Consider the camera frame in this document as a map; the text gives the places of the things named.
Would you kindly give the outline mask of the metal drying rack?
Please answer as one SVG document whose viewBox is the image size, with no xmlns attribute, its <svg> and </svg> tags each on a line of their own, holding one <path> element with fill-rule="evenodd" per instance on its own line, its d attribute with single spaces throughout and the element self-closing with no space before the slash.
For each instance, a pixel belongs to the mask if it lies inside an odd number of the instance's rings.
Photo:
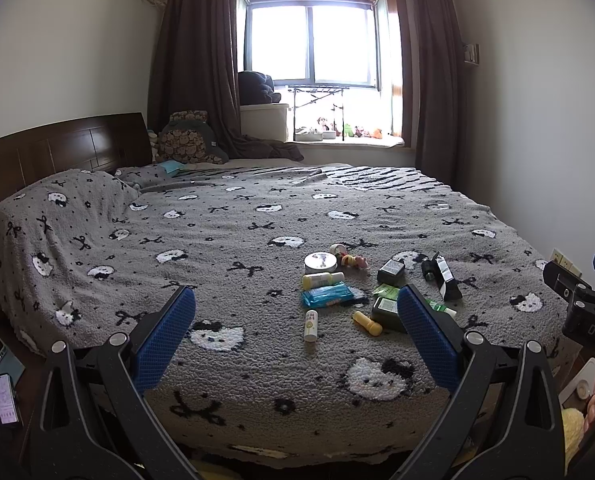
<svg viewBox="0 0 595 480">
<path fill-rule="evenodd" d="M 292 104 L 293 140 L 316 143 L 346 140 L 343 84 L 292 84 L 288 86 Z"/>
</svg>

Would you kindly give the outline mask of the blue wet wipes pack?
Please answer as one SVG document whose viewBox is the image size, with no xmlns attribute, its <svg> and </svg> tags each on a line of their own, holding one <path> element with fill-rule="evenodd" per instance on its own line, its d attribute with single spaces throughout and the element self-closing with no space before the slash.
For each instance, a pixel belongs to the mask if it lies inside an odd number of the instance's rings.
<svg viewBox="0 0 595 480">
<path fill-rule="evenodd" d="M 323 286 L 302 292 L 302 304 L 306 309 L 322 309 L 335 306 L 365 304 L 368 296 L 363 290 L 345 283 Z"/>
</svg>

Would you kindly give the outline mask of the colourful plush toy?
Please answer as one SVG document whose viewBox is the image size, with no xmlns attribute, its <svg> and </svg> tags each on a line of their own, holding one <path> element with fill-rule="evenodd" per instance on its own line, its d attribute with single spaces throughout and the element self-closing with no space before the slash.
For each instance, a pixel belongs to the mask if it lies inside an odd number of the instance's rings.
<svg viewBox="0 0 595 480">
<path fill-rule="evenodd" d="M 369 268 L 366 258 L 351 254 L 343 244 L 337 243 L 331 245 L 329 247 L 329 253 L 337 258 L 337 264 L 339 266 L 343 266 L 343 268 L 353 268 L 359 270 L 366 270 Z"/>
</svg>

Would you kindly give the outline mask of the large green lotion bottle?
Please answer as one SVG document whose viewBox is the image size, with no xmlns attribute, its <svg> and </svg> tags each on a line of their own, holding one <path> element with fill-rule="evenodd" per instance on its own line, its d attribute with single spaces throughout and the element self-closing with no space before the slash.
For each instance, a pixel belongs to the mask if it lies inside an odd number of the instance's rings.
<svg viewBox="0 0 595 480">
<path fill-rule="evenodd" d="M 379 323 L 386 330 L 407 333 L 398 316 L 397 302 L 389 298 L 378 297 L 371 309 L 371 320 Z"/>
</svg>

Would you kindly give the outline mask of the white storage box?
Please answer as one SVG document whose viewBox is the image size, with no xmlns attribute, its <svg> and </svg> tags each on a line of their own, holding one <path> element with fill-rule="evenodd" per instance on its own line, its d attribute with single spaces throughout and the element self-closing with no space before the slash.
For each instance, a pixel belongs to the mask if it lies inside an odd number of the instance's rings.
<svg viewBox="0 0 595 480">
<path fill-rule="evenodd" d="M 288 142 L 288 103 L 243 105 L 240 107 L 241 132 L 252 138 Z"/>
</svg>

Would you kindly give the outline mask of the brown patterned pillow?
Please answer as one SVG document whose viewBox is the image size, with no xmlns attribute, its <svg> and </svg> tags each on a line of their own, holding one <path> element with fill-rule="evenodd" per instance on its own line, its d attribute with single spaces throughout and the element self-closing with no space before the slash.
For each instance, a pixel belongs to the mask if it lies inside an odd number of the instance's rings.
<svg viewBox="0 0 595 480">
<path fill-rule="evenodd" d="M 155 142 L 158 162 L 175 160 L 182 164 L 224 165 L 229 156 L 220 148 L 217 136 L 207 122 L 205 110 L 172 113 Z"/>
</svg>

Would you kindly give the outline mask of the brown left curtain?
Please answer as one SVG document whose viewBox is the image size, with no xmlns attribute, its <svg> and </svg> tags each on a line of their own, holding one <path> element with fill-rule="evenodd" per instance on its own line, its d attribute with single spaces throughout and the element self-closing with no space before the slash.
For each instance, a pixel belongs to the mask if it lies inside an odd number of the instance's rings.
<svg viewBox="0 0 595 480">
<path fill-rule="evenodd" d="M 167 0 L 148 87 L 148 128 L 204 110 L 221 148 L 243 156 L 235 65 L 236 0 Z"/>
</svg>

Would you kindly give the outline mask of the wall power socket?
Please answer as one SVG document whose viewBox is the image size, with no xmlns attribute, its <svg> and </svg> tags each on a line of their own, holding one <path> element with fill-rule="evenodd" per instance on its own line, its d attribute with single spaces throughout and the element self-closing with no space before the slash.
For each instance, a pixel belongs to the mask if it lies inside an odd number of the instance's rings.
<svg viewBox="0 0 595 480">
<path fill-rule="evenodd" d="M 570 274 L 573 274 L 577 278 L 580 278 L 582 276 L 582 271 L 579 270 L 578 267 L 575 266 L 575 264 L 569 258 L 563 255 L 563 253 L 560 252 L 559 249 L 552 249 L 550 259 L 554 261 L 556 264 L 559 264 L 561 268 L 567 270 L 567 272 L 570 272 Z"/>
</svg>

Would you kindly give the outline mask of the round metal tin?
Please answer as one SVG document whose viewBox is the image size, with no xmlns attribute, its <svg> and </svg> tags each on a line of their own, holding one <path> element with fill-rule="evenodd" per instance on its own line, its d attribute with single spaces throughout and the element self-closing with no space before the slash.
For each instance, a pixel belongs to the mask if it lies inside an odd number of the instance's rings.
<svg viewBox="0 0 595 480">
<path fill-rule="evenodd" d="M 337 270 L 337 257 L 331 252 L 312 252 L 304 259 L 304 272 L 317 274 Z"/>
</svg>

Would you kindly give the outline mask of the brown curtain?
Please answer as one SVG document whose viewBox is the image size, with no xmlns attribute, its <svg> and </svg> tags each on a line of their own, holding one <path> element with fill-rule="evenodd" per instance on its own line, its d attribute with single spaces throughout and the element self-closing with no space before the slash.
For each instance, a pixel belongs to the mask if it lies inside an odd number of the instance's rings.
<svg viewBox="0 0 595 480">
<path fill-rule="evenodd" d="M 148 87 L 148 128 L 204 110 L 221 148 L 243 156 L 235 65 L 236 0 L 167 0 Z"/>
<path fill-rule="evenodd" d="M 465 128 L 465 62 L 454 0 L 413 0 L 420 115 L 416 166 L 447 185 L 457 179 Z"/>
</svg>

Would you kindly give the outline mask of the small green lotion bottle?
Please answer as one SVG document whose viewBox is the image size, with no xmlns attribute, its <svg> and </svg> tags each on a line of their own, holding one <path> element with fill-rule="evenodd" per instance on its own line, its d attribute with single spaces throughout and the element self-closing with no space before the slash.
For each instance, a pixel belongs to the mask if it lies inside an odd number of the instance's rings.
<svg viewBox="0 0 595 480">
<path fill-rule="evenodd" d="M 378 270 L 377 280 L 379 284 L 399 287 L 405 279 L 405 274 L 404 263 L 390 259 Z"/>
</svg>

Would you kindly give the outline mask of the yellow white tube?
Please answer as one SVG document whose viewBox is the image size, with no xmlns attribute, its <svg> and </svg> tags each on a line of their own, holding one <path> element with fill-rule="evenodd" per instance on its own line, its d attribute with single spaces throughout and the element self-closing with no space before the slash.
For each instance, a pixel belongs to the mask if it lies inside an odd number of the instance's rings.
<svg viewBox="0 0 595 480">
<path fill-rule="evenodd" d="M 305 274 L 302 278 L 302 287 L 304 290 L 311 290 L 320 287 L 332 286 L 345 281 L 343 272 L 321 272 Z"/>
</svg>

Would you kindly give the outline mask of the dark wooden headboard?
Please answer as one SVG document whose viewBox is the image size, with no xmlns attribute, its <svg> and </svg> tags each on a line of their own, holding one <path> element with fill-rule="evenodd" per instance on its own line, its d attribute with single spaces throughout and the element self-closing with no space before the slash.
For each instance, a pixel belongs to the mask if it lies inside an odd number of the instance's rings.
<svg viewBox="0 0 595 480">
<path fill-rule="evenodd" d="M 152 160 L 139 113 L 66 120 L 0 138 L 0 200 L 67 169 L 145 166 Z"/>
</svg>

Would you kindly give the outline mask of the wall switch panel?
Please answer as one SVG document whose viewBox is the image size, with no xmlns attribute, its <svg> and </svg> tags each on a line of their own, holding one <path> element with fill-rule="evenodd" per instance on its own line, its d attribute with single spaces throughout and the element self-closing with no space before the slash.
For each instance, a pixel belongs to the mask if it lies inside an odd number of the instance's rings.
<svg viewBox="0 0 595 480">
<path fill-rule="evenodd" d="M 478 44 L 464 44 L 463 57 L 465 58 L 465 64 L 479 66 L 480 46 Z"/>
</svg>

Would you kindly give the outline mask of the smartphone on nightstand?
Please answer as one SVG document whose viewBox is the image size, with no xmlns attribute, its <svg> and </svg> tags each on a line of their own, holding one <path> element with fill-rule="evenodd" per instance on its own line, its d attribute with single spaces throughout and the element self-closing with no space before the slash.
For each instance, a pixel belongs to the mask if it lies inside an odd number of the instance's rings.
<svg viewBox="0 0 595 480">
<path fill-rule="evenodd" d="M 20 423 L 12 379 L 9 374 L 0 374 L 0 422 L 2 425 L 17 425 Z"/>
</svg>

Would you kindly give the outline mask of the brown right curtain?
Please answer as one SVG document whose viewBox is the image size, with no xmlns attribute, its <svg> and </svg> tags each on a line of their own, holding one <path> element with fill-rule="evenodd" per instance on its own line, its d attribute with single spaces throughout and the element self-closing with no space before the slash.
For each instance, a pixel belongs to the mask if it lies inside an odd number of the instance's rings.
<svg viewBox="0 0 595 480">
<path fill-rule="evenodd" d="M 465 128 L 465 62 L 454 0 L 413 0 L 420 115 L 416 166 L 447 185 L 457 179 Z"/>
</svg>

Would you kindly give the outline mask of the teal cloth by pillow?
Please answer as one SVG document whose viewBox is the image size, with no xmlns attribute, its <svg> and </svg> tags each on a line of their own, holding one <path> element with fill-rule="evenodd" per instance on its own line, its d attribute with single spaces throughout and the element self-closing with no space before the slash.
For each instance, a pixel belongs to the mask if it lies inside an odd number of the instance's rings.
<svg viewBox="0 0 595 480">
<path fill-rule="evenodd" d="M 165 162 L 160 162 L 158 166 L 160 169 L 163 169 L 165 174 L 169 177 L 175 177 L 177 174 L 180 174 L 180 172 L 183 172 L 183 170 L 186 170 L 186 165 L 182 162 L 177 162 L 177 160 L 165 160 Z"/>
</svg>

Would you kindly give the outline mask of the dark blue clothes pile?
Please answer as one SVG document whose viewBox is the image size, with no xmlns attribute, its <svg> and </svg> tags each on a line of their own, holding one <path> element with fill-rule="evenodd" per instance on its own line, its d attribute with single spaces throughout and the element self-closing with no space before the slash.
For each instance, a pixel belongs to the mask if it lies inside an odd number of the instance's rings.
<svg viewBox="0 0 595 480">
<path fill-rule="evenodd" d="M 276 104 L 281 101 L 281 94 L 276 92 L 271 76 L 244 70 L 238 74 L 240 104 L 262 105 Z"/>
</svg>

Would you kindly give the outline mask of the small white yellow bottle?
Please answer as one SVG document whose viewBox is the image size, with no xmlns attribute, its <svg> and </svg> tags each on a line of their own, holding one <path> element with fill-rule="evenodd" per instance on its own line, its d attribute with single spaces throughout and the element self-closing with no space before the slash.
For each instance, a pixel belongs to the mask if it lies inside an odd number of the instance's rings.
<svg viewBox="0 0 595 480">
<path fill-rule="evenodd" d="M 318 312 L 308 310 L 305 314 L 304 340 L 306 342 L 315 342 L 318 339 Z"/>
</svg>

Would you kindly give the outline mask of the window with dark frame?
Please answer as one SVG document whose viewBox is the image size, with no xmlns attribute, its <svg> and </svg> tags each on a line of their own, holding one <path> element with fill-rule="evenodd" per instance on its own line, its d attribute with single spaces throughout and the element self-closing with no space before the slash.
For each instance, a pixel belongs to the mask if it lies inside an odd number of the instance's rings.
<svg viewBox="0 0 595 480">
<path fill-rule="evenodd" d="M 346 140 L 412 141 L 412 54 L 407 0 L 238 0 L 238 65 L 292 84 L 343 84 Z"/>
</svg>

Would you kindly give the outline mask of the black cosmetic box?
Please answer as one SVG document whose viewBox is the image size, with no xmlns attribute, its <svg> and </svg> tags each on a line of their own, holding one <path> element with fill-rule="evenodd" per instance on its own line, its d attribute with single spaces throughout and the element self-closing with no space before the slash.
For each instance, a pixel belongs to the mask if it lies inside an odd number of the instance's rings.
<svg viewBox="0 0 595 480">
<path fill-rule="evenodd" d="M 450 270 L 447 260 L 441 254 L 435 254 L 431 260 L 436 285 L 444 301 L 459 301 L 462 299 L 458 281 Z"/>
</svg>

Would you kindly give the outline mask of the dark green round jar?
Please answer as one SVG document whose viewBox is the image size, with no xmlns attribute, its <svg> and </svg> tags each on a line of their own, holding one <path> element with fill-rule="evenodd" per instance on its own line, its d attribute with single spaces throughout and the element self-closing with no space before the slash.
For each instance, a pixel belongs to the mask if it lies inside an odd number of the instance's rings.
<svg viewBox="0 0 595 480">
<path fill-rule="evenodd" d="M 435 261 L 429 258 L 425 258 L 421 262 L 421 270 L 424 280 L 427 282 L 433 282 L 435 278 Z"/>
</svg>

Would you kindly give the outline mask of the yellow lip balm stick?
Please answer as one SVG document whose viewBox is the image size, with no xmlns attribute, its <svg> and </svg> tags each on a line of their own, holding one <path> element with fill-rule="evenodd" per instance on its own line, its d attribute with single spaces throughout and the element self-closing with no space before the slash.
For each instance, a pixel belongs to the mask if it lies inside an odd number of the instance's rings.
<svg viewBox="0 0 595 480">
<path fill-rule="evenodd" d="M 353 321 L 361 326 L 372 337 L 378 337 L 383 332 L 383 327 L 380 323 L 375 322 L 368 315 L 363 312 L 355 311 L 352 316 Z"/>
</svg>

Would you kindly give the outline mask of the grey cat pattern bedspread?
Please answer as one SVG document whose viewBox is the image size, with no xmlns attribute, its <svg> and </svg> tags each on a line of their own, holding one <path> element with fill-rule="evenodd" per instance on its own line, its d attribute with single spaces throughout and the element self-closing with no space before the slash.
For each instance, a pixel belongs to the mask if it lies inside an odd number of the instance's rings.
<svg viewBox="0 0 595 480">
<path fill-rule="evenodd" d="M 181 286 L 194 323 L 146 398 L 177 442 L 278 468 L 381 462 L 413 448 L 441 411 L 410 337 L 371 336 L 351 307 L 304 339 L 305 258 L 341 245 L 371 294 L 379 267 L 439 300 L 423 261 L 446 259 L 462 330 L 516 347 L 535 339 L 556 380 L 578 346 L 544 259 L 491 210 L 413 169 L 279 167 L 115 174 L 71 169 L 0 200 L 0 306 L 38 353 L 131 330 Z"/>
</svg>

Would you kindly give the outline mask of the green sachet wrapper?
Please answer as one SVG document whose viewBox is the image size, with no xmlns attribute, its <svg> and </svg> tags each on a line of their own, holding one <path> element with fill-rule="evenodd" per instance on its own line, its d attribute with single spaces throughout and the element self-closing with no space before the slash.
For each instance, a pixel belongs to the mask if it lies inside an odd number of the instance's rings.
<svg viewBox="0 0 595 480">
<path fill-rule="evenodd" d="M 401 289 L 396 286 L 380 284 L 373 289 L 373 295 L 375 297 L 386 298 L 390 300 L 396 300 Z"/>
</svg>

